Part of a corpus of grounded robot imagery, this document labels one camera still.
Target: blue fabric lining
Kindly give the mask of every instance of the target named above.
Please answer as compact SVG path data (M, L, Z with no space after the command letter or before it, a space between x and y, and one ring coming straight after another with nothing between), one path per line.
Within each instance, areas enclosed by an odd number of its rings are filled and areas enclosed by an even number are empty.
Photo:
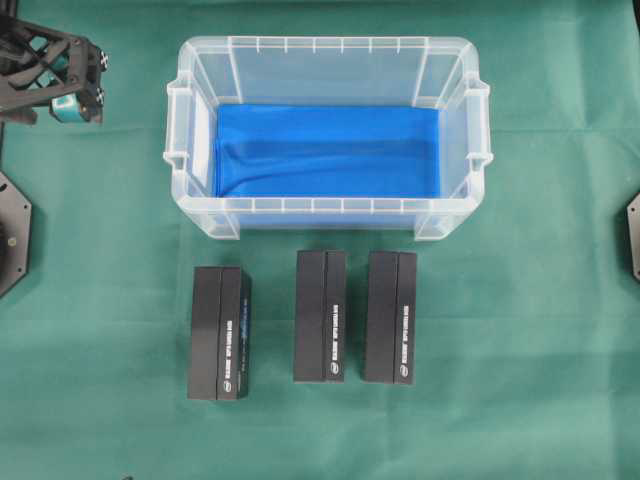
M399 197L440 193L438 111L221 105L217 197Z

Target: black rectangular box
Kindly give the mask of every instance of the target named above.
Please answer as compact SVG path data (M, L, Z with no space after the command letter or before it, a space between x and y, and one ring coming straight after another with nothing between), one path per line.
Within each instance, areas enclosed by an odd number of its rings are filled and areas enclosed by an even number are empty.
M295 382L344 381L345 294L344 252L298 252Z
M364 379L413 383L417 256L371 252Z
M239 267L196 267L188 398L248 392L251 280Z

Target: black metal bracket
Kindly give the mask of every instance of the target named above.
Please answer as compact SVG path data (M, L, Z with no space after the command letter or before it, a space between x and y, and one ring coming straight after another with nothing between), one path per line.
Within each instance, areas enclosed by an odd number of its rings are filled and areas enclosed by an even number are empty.
M27 274L31 202L0 172L0 297Z
M627 206L633 276L640 281L640 194Z

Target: green cloth backdrop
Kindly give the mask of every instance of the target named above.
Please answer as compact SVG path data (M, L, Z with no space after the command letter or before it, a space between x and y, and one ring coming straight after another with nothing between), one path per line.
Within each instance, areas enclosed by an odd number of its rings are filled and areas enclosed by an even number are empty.
M34 204L29 275L0 300L0 472L12 479L640 476L640 190L631 0L21 0L111 56L105 122L10 125ZM491 85L495 161L449 238L243 232L210 240L162 161L166 84L198 35L463 36ZM343 385L292 382L296 250L344 249ZM362 382L367 256L419 254L416 385ZM250 395L186 398L192 272L254 281Z

